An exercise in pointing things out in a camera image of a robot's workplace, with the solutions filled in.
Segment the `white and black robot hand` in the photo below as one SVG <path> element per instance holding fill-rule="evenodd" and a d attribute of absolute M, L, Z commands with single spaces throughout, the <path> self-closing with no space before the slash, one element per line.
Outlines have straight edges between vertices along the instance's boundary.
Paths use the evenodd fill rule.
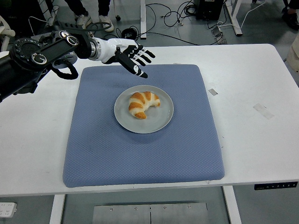
<path fill-rule="evenodd" d="M 139 67 L 151 63 L 155 55 L 134 40 L 112 38 L 99 39 L 98 60 L 104 64 L 120 63 L 127 71 L 142 78 L 148 75 Z"/>

